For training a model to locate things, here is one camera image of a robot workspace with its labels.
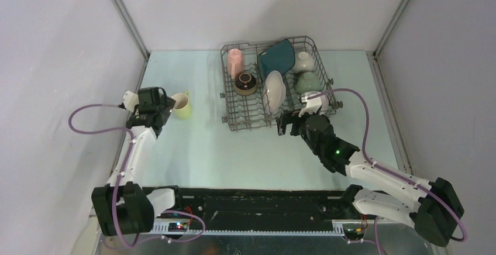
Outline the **light green ceramic mug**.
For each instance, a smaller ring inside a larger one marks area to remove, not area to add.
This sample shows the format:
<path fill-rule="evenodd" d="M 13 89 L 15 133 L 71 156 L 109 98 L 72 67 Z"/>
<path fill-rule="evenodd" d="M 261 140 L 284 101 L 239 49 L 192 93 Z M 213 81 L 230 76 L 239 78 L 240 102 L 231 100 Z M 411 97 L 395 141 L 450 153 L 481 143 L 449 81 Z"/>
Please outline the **light green ceramic mug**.
<path fill-rule="evenodd" d="M 192 115 L 192 105 L 189 91 L 174 94 L 171 98 L 175 100 L 172 111 L 175 117 L 181 120 L 189 119 Z"/>

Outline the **white scalloped plate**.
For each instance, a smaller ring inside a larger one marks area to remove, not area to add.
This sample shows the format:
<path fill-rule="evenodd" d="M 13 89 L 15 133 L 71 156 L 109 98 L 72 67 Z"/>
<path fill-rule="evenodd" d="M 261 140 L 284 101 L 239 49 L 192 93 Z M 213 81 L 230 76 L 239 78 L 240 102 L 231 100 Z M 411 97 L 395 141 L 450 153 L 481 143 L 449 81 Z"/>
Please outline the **white scalloped plate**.
<path fill-rule="evenodd" d="M 272 71 L 268 74 L 264 82 L 262 94 L 265 113 L 274 115 L 283 104 L 286 95 L 286 86 L 279 71 Z"/>

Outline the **light green bowl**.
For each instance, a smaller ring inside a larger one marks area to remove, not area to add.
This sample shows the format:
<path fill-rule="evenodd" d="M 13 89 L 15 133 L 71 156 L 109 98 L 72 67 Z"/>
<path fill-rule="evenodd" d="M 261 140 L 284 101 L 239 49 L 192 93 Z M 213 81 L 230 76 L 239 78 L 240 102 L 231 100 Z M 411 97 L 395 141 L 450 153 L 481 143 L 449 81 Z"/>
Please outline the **light green bowl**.
<path fill-rule="evenodd" d="M 304 72 L 298 76 L 295 84 L 295 89 L 298 93 L 303 94 L 309 91 L 321 91 L 322 84 L 318 76 L 313 72 Z"/>

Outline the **brown glazed bowl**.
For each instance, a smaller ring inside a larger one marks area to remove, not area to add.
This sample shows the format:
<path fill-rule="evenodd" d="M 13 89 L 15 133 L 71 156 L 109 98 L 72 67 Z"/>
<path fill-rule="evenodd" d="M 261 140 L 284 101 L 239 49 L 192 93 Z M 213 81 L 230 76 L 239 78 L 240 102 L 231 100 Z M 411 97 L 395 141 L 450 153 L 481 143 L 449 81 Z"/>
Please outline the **brown glazed bowl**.
<path fill-rule="evenodd" d="M 234 90 L 241 96 L 254 94 L 258 89 L 256 77 L 251 73 L 240 73 L 234 81 Z"/>

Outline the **small white ribbed bowl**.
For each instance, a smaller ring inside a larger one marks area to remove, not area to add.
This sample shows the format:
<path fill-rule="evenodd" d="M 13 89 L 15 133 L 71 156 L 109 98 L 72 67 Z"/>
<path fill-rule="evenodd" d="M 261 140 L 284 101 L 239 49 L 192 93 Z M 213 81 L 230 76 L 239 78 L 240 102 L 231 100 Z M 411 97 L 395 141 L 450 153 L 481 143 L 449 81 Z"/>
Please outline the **small white ribbed bowl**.
<path fill-rule="evenodd" d="M 308 52 L 301 51 L 295 54 L 295 64 L 291 71 L 297 74 L 311 72 L 314 70 L 314 66 L 314 58 Z"/>

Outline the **dark teal square plate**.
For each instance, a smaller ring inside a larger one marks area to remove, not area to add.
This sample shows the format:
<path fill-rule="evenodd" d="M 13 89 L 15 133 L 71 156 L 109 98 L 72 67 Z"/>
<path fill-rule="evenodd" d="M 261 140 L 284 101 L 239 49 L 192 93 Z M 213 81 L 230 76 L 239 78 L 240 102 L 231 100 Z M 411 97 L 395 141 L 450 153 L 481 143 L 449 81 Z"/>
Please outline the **dark teal square plate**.
<path fill-rule="evenodd" d="M 272 71 L 281 75 L 289 72 L 295 65 L 295 51 L 289 39 L 284 39 L 258 54 L 258 64 L 262 79 Z"/>

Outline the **pink ceramic mug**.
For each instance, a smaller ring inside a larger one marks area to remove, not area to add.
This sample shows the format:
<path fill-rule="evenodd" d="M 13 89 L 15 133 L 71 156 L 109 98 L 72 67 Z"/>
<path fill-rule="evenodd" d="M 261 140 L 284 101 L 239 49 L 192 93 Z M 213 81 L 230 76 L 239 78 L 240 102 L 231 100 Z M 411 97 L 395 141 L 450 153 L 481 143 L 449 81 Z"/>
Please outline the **pink ceramic mug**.
<path fill-rule="evenodd" d="M 231 49 L 228 51 L 228 73 L 231 79 L 235 79 L 236 76 L 244 72 L 244 57 L 243 53 L 239 49 Z"/>

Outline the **pale pink bowl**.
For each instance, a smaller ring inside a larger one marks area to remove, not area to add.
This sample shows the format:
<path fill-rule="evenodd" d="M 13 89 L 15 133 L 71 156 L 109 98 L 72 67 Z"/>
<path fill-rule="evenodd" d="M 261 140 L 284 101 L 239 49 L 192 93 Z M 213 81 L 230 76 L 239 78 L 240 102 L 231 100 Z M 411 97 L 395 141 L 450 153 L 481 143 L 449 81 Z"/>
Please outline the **pale pink bowl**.
<path fill-rule="evenodd" d="M 303 104 L 303 108 L 300 110 L 298 116 L 302 117 L 306 114 L 325 114 L 329 109 L 329 100 L 326 95 L 321 95 L 318 98 L 310 99 L 314 95 L 318 95 L 318 91 L 308 91 L 304 92 L 300 96 L 300 100 Z"/>

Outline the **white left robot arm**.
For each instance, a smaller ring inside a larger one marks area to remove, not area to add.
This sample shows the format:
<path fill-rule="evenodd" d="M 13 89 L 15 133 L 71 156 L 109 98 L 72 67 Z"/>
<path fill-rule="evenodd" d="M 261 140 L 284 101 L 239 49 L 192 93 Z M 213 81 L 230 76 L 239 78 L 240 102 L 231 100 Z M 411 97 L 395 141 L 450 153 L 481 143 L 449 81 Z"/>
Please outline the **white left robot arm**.
<path fill-rule="evenodd" d="M 176 196 L 175 188 L 144 186 L 148 155 L 174 104 L 161 87 L 125 92 L 120 108 L 132 113 L 125 126 L 129 137 L 107 183 L 91 194 L 103 235 L 146 233 L 163 212 L 171 218 L 184 213 L 185 202 Z"/>

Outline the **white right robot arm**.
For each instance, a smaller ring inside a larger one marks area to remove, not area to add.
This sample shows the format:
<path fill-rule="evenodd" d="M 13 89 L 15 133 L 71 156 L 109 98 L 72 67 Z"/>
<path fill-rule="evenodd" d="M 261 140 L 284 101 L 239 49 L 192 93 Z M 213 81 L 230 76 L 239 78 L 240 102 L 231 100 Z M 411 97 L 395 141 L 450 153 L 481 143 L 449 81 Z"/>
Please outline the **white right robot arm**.
<path fill-rule="evenodd" d="M 291 125 L 292 136 L 299 136 L 331 173 L 369 182 L 373 192 L 361 185 L 350 185 L 341 197 L 340 211 L 354 219 L 360 214 L 394 220 L 413 228 L 420 237 L 439 247 L 454 240 L 464 208 L 450 182 L 429 181 L 408 175 L 375 160 L 364 151 L 337 137 L 324 115 L 288 111 L 276 118 L 278 135 Z"/>

